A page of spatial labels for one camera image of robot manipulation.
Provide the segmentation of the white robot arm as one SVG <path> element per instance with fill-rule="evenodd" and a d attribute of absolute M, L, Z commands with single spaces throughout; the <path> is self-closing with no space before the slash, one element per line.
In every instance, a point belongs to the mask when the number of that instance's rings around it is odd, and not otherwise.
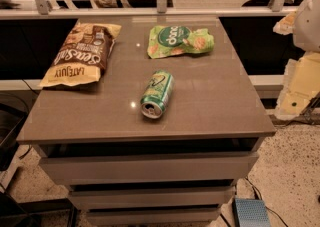
<path fill-rule="evenodd" d="M 304 51 L 320 52 L 320 0 L 303 0 L 293 28 L 293 41 Z"/>

